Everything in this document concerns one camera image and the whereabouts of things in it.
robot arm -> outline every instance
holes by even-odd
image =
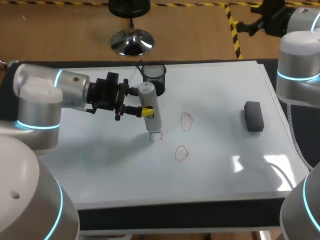
[[[280,43],[276,93],[290,105],[320,108],[320,29],[296,31]]]
[[[0,239],[78,239],[77,209],[35,153],[0,136],[0,159]]]
[[[97,109],[115,112],[119,121],[124,114],[145,118],[150,133],[161,130],[161,118],[155,87],[147,83],[129,87],[119,83],[119,75],[109,72],[106,79],[90,82],[87,75],[44,66],[22,64],[15,72],[13,90],[19,97],[18,120],[0,121],[0,135],[16,138],[37,154],[53,149],[59,136],[62,108],[95,114]],[[127,95],[139,96],[142,106],[124,105]]]
[[[251,12],[260,14],[256,22],[236,24],[239,33],[245,32],[253,36],[257,31],[264,30],[267,35],[283,37],[296,31],[313,31],[320,28],[320,10],[318,8],[290,7],[285,0],[263,0],[259,7],[252,7]]]

white table surface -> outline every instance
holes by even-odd
[[[296,186],[307,170],[263,65],[255,61],[167,65],[158,97],[163,139],[151,142],[144,120],[98,109],[95,115],[63,109],[59,141],[42,161],[78,209],[285,197],[290,191],[277,165]],[[119,73],[131,87],[135,67],[69,69],[91,81]],[[246,101],[260,102],[263,132],[248,132]],[[128,96],[126,105],[138,106]],[[182,113],[192,116],[183,130]],[[190,118],[182,116],[190,127]],[[178,146],[188,157],[176,160]],[[178,158],[185,154],[178,149]]]

whiteboard eraser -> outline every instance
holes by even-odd
[[[246,128],[249,132],[262,132],[265,123],[262,116],[260,102],[247,101],[244,105]]]

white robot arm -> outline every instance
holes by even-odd
[[[1,240],[78,239],[77,209],[37,158],[56,146],[62,108],[91,114],[97,109],[114,111],[117,121],[123,114],[149,116],[144,119],[149,133],[161,130],[155,86],[143,82],[130,88],[127,79],[118,83],[118,78],[109,72],[106,79],[90,82],[87,75],[62,69],[18,67],[13,79],[18,120],[0,121]],[[124,105],[128,94],[138,96],[142,106]]]
[[[118,81],[119,75],[112,72],[106,79],[90,82],[87,75],[22,64],[13,79],[13,90],[19,98],[18,119],[0,121],[0,135],[19,139],[38,155],[46,154],[58,142],[62,108],[91,114],[97,109],[114,111],[116,121],[124,114],[146,117],[149,133],[160,132],[162,122],[155,86],[146,82],[135,88],[129,87],[127,79]],[[128,94],[138,96],[141,106],[125,105]]]
[[[35,153],[0,136],[0,239],[76,240],[77,209]]]
[[[295,31],[282,38],[276,93],[289,105],[320,108],[320,29]],[[320,164],[284,200],[281,238],[320,239],[319,189]]]

red ink drawing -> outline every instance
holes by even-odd
[[[162,131],[160,131],[160,132],[156,132],[156,133],[151,133],[149,140],[151,142],[157,142],[157,141],[162,140],[163,138],[164,138],[164,135],[163,135]]]
[[[182,120],[183,116],[188,116],[188,117],[189,117],[190,127],[187,127],[186,124],[183,124],[183,120]],[[192,127],[192,122],[193,122],[193,121],[194,121],[194,119],[192,118],[192,116],[191,116],[189,113],[184,112],[184,113],[181,114],[181,127],[183,128],[183,130],[184,130],[185,132],[189,132],[189,131],[190,131],[190,129],[191,129],[191,127]]]
[[[186,159],[187,157],[189,156],[189,152],[188,150],[186,149],[185,146],[181,145],[181,146],[178,146],[177,149],[175,150],[175,160],[177,161],[181,161],[181,160],[184,160]]]

